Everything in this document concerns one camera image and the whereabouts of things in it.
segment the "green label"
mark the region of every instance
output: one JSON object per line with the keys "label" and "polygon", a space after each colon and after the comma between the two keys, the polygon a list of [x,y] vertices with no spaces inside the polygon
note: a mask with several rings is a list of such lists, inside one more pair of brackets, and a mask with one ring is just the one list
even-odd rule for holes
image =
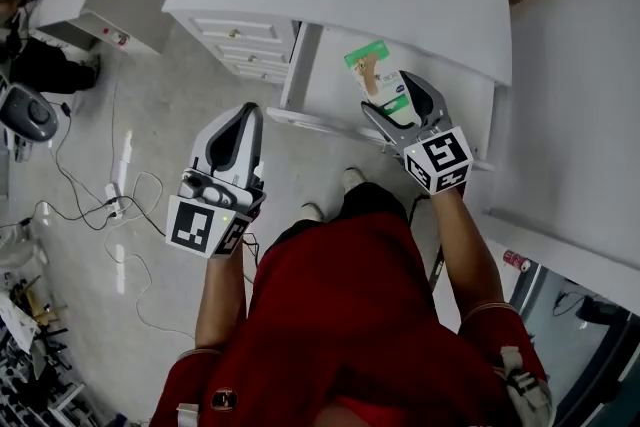
{"label": "green label", "polygon": [[389,115],[389,114],[393,114],[394,112],[398,112],[400,109],[403,109],[407,105],[409,105],[409,98],[407,98],[407,95],[400,95],[399,97],[394,98],[390,102],[385,103],[380,108],[385,114]]}
{"label": "green label", "polygon": [[378,40],[370,43],[366,47],[362,47],[358,50],[351,52],[344,56],[344,62],[347,63],[347,66],[351,68],[356,64],[358,59],[362,59],[367,57],[369,54],[375,53],[378,54],[378,61],[382,61],[383,59],[389,56],[389,50],[387,49],[387,45],[384,44],[384,41]]}

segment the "person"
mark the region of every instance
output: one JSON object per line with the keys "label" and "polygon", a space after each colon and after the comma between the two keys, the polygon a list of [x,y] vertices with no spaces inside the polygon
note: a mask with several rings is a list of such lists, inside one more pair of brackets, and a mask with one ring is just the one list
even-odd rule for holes
{"label": "person", "polygon": [[195,425],[190,408],[201,426],[521,425],[505,348],[546,376],[458,191],[431,198],[455,334],[401,203],[355,168],[343,182],[335,220],[307,204],[264,254],[248,315],[241,249],[208,260],[196,348],[169,372],[150,427]]}
{"label": "person", "polygon": [[36,38],[28,37],[23,44],[17,29],[19,20],[14,17],[27,1],[0,0],[0,18],[13,19],[11,34],[4,44],[0,43],[0,63],[11,59],[9,81],[41,93],[73,94],[91,89],[100,73],[98,55],[86,63],[76,63],[69,61],[60,48]]}

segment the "package with dog picture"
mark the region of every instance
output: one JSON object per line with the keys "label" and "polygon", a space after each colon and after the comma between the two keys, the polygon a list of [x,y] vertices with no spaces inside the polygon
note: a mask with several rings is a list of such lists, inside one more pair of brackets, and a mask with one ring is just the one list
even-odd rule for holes
{"label": "package with dog picture", "polygon": [[345,63],[355,77],[365,99],[399,125],[420,123],[411,95],[384,41],[373,43],[347,54]]}

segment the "open drawer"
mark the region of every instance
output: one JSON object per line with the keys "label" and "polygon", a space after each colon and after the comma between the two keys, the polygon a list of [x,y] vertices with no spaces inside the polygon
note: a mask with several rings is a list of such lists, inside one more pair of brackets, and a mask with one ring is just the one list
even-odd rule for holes
{"label": "open drawer", "polygon": [[[267,114],[281,123],[384,144],[362,114],[363,96],[344,56],[377,38],[357,32],[303,23],[291,56],[280,108]],[[405,45],[385,41],[398,69],[428,80],[444,96],[455,125],[460,125],[479,161],[486,161],[495,83],[479,73]]]}

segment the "red shirt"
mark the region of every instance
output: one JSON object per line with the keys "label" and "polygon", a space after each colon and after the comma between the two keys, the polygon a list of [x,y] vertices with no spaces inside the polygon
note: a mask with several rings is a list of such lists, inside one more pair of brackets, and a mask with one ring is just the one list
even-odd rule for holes
{"label": "red shirt", "polygon": [[[224,353],[172,368],[150,427],[174,427],[179,403],[200,425],[309,426],[337,400],[371,425],[519,425],[500,349],[545,379],[516,312],[485,308],[455,334],[441,326],[406,222],[375,213],[311,228],[269,251],[247,320]],[[215,411],[213,394],[237,405]]]}

